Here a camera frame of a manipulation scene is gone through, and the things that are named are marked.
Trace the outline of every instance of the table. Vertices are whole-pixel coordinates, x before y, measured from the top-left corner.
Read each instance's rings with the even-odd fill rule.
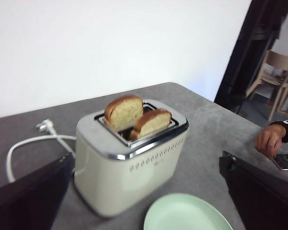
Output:
[[[175,83],[163,83],[128,92],[63,104],[51,108],[0,118],[0,186],[8,183],[5,159],[9,148],[20,140],[39,134],[35,128],[51,119],[59,134],[75,136],[77,122],[85,115],[102,110],[113,99],[135,93],[142,98],[160,100],[185,115],[190,130],[173,177],[144,200],[115,218],[102,218],[86,206],[70,183],[53,229],[135,230],[143,229],[145,214],[159,197],[170,193],[198,196],[218,209],[235,230],[244,225],[228,194],[218,161],[223,150],[252,165],[288,181],[288,172],[279,171],[253,147],[261,131],[257,125],[218,106]],[[74,142],[68,141],[74,148]],[[288,153],[284,144],[280,153]],[[14,151],[12,168],[16,178],[28,174],[65,154],[55,140],[35,142]]]

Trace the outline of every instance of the person's hand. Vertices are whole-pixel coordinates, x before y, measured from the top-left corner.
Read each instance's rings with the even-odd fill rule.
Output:
[[[255,139],[256,150],[269,159],[276,157],[285,134],[286,129],[281,125],[272,124],[267,126]]]

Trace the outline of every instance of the plug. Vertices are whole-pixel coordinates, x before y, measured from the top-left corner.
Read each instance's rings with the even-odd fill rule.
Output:
[[[55,134],[55,130],[53,128],[53,123],[49,119],[44,120],[42,123],[37,124],[36,128],[38,128],[39,132],[47,131],[50,134]]]

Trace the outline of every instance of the green plate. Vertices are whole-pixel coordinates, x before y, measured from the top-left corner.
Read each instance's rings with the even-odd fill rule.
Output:
[[[159,198],[149,208],[144,230],[233,230],[206,201],[183,193]]]

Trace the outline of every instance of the wooden chair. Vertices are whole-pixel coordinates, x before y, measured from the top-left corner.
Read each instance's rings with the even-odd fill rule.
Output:
[[[273,78],[274,76],[267,74],[264,71],[265,63],[267,63],[270,66],[273,66],[274,68],[286,70],[287,73],[285,75],[285,79],[283,80],[276,79]],[[267,50],[264,56],[263,63],[261,64],[259,73],[257,75],[257,78],[254,81],[254,83],[250,86],[250,88],[247,90],[246,97],[248,97],[252,93],[252,96],[250,97],[251,99],[255,95],[255,89],[259,84],[269,84],[270,86],[276,88],[277,90],[276,97],[273,102],[273,107],[268,118],[268,120],[271,121],[277,105],[278,105],[277,110],[280,111],[288,95],[288,57],[275,53],[271,50]]]

